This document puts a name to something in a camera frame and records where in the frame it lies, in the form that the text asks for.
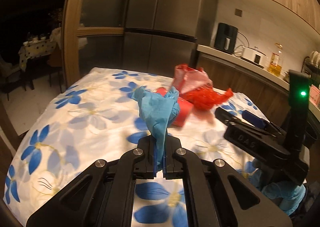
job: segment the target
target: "bottle label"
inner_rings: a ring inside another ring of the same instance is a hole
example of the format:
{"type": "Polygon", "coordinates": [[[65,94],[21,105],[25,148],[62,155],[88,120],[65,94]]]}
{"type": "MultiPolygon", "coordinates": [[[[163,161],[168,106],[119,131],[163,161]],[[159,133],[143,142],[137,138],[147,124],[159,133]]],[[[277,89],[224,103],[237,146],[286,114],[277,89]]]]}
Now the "bottle label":
{"type": "Polygon", "coordinates": [[[272,58],[271,58],[271,64],[274,66],[277,66],[279,63],[279,55],[276,54],[272,54],[272,58]]]}

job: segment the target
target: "glass panel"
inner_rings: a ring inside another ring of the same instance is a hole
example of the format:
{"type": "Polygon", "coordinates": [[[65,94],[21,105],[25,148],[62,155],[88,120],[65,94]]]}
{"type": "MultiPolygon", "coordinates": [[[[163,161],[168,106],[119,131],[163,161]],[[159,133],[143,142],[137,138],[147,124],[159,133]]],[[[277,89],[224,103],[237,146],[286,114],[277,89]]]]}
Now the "glass panel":
{"type": "Polygon", "coordinates": [[[81,76],[94,67],[120,69],[123,36],[91,36],[79,38],[79,69],[81,76]]]}
{"type": "Polygon", "coordinates": [[[80,27],[124,27],[128,0],[83,0],[80,27]]]}

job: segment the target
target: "backsplash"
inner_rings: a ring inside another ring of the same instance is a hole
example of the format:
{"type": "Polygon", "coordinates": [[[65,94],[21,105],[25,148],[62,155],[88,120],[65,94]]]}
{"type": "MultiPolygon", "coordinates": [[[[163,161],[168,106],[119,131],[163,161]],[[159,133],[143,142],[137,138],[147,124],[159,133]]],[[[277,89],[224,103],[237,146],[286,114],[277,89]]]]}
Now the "backsplash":
{"type": "MultiPolygon", "coordinates": [[[[283,45],[284,62],[281,74],[287,70],[301,71],[303,59],[319,46],[300,32],[294,25],[284,23],[280,18],[270,15],[264,9],[241,0],[219,0],[216,22],[210,46],[213,47],[218,24],[226,23],[238,28],[249,40],[250,47],[258,47],[267,56],[268,66],[275,43],[283,45]],[[236,9],[242,10],[242,17],[235,15],[236,9]]],[[[245,38],[238,34],[236,47],[247,45],[245,38]]]]}

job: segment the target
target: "bottle of yellow oil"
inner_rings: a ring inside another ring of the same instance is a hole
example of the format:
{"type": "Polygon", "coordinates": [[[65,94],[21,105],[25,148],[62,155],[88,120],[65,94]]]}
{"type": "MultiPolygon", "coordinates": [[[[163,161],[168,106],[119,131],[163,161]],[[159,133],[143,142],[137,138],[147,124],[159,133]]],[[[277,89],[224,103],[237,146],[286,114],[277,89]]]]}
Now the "bottle of yellow oil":
{"type": "Polygon", "coordinates": [[[281,69],[282,69],[282,63],[283,63],[283,54],[281,52],[282,45],[279,43],[275,43],[277,49],[275,53],[272,53],[271,61],[269,64],[268,72],[271,74],[279,77],[281,69]]]}

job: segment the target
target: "metal screw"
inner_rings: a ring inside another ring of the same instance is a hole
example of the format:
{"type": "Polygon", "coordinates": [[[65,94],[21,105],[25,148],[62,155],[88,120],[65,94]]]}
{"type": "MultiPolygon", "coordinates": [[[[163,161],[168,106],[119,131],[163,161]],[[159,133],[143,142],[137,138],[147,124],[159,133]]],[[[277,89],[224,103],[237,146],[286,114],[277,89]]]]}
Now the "metal screw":
{"type": "Polygon", "coordinates": [[[141,155],[141,154],[143,154],[143,150],[140,149],[140,148],[135,148],[135,149],[133,150],[133,153],[134,153],[135,155],[141,155]]]}
{"type": "Polygon", "coordinates": [[[106,165],[106,162],[103,159],[99,159],[94,164],[96,167],[104,167],[106,165]]]}
{"type": "Polygon", "coordinates": [[[184,154],[186,154],[187,152],[186,152],[186,150],[185,150],[184,148],[178,148],[178,149],[176,150],[176,153],[179,154],[179,155],[184,155],[184,154]]]}
{"type": "Polygon", "coordinates": [[[222,167],[222,166],[224,166],[226,164],[222,159],[217,159],[214,163],[218,167],[222,167]]]}

